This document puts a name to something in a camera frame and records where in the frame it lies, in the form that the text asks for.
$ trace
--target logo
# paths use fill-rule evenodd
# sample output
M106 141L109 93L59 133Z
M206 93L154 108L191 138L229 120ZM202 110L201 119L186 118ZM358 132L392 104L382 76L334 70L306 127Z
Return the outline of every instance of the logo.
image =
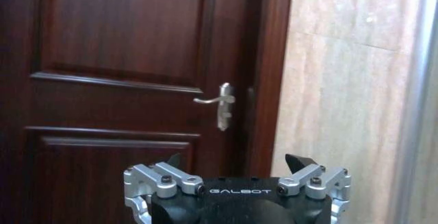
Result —
M271 190L250 190L250 189L245 189L245 190L233 190L233 189L211 189L210 193L213 194L269 194L271 192Z

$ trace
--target screw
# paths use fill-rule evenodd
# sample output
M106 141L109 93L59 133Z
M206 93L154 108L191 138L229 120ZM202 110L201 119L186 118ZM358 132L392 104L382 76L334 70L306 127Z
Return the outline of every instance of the screw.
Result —
M163 175L162 183L171 183L171 182L173 182L173 177L170 175Z
M205 195L205 193L206 193L206 187L203 185L198 186L195 193L198 194L198 196Z
M288 189L282 186L278 186L277 187L277 192L281 194L281 195L286 195L288 194Z
M320 178L320 177L313 177L313 178L310 179L310 184L313 184L313 185L316 185L316 186L321 186L321 184L322 184L322 180L321 180L321 178Z

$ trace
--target door handle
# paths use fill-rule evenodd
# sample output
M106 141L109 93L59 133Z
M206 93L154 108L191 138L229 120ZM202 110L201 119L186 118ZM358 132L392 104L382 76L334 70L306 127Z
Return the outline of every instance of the door handle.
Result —
M214 99L199 99L195 98L194 102L199 104L214 104L219 102L218 105L218 128L221 131L226 131L230 126L231 120L231 104L235 102L235 97L233 96L233 87L230 83L223 83L219 89L219 97Z

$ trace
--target wooden door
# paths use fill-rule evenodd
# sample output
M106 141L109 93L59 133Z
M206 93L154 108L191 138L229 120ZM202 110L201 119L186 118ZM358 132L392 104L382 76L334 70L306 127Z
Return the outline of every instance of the wooden door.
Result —
M133 223L123 170L174 153L242 174L259 1L3 0L3 223Z

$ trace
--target door panel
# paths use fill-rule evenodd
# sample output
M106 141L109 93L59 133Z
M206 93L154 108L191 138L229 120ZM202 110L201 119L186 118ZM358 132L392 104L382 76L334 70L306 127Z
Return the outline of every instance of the door panel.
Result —
M126 165L146 165L181 153L191 170L193 134L27 128L27 180L38 223L133 223L123 201Z
M197 85L203 0L42 0L39 70Z

